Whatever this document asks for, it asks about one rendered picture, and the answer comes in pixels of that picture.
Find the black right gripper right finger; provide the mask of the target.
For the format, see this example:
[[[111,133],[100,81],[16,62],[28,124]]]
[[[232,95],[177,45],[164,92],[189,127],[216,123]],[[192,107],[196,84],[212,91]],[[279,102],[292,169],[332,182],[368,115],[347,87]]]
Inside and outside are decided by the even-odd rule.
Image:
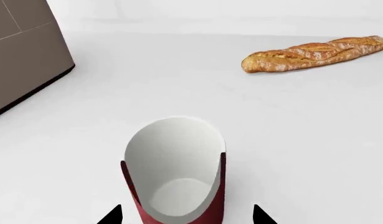
[[[258,205],[253,207],[253,224],[278,224]]]

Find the red fries carton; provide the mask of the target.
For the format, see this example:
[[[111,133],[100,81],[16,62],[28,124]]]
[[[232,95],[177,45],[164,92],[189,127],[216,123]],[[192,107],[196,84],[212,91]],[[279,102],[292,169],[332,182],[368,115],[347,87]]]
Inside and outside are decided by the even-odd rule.
[[[168,117],[141,128],[121,169],[143,224],[222,224],[226,144],[206,121]]]

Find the taupe cabinet with dark base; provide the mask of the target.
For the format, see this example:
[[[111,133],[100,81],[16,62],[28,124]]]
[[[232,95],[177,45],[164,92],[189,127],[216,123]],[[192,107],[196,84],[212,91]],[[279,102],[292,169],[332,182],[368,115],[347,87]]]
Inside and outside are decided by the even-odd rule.
[[[46,0],[0,0],[0,115],[73,68]]]

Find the brown crusty baguette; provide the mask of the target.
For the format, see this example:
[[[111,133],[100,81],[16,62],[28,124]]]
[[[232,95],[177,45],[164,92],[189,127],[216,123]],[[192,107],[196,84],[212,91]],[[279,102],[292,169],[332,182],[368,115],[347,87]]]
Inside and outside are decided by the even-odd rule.
[[[244,72],[287,72],[322,67],[374,54],[383,50],[383,38],[345,37],[329,42],[312,42],[281,50],[255,52],[242,60]]]

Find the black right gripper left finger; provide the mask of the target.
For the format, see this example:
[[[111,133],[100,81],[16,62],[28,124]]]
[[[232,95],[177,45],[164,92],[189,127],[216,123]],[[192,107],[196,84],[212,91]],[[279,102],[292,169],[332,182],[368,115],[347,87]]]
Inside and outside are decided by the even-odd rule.
[[[97,224],[122,224],[123,214],[121,205],[117,205],[106,216],[104,216]]]

